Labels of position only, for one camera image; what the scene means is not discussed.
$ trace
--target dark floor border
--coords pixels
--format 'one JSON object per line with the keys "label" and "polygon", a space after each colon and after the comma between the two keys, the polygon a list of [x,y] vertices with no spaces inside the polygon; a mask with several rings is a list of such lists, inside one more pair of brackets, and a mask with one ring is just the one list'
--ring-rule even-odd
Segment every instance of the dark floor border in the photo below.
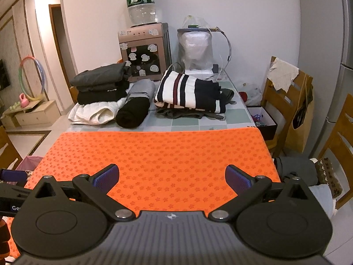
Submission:
{"label": "dark floor border", "polygon": [[27,154],[32,155],[36,151],[36,149],[41,145],[41,143],[45,140],[51,130],[33,130],[33,131],[7,131],[8,135],[43,135],[40,140],[36,143],[33,149]]}

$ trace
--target television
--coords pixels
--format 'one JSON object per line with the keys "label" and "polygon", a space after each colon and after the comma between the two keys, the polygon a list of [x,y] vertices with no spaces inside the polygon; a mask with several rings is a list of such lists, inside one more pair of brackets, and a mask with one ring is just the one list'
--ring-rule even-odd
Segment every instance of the television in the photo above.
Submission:
{"label": "television", "polygon": [[0,60],[0,91],[10,85],[8,80],[8,71],[4,65],[3,60]]}

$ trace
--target doorway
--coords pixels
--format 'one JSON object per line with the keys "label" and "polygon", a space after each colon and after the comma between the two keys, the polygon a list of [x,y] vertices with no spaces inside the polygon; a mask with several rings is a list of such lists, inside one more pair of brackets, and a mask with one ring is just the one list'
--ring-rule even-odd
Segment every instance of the doorway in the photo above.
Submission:
{"label": "doorway", "polygon": [[49,5],[49,14],[61,69],[64,74],[66,84],[70,89],[70,80],[75,77],[76,73],[69,51],[68,40],[66,39],[60,4]]}

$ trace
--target pink kettlebell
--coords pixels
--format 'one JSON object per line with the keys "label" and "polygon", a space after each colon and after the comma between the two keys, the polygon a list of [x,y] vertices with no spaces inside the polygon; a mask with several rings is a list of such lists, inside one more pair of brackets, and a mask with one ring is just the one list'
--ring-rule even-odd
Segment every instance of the pink kettlebell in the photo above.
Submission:
{"label": "pink kettlebell", "polygon": [[25,108],[29,105],[29,100],[26,98],[24,93],[20,94],[20,104],[22,108]]}

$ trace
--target refrigerator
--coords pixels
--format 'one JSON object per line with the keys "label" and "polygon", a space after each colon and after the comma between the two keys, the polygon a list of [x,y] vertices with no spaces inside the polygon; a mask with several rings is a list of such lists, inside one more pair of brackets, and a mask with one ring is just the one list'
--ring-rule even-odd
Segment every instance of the refrigerator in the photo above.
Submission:
{"label": "refrigerator", "polygon": [[315,111],[304,154],[317,157],[353,95],[353,0],[300,0],[298,67],[313,77]]}

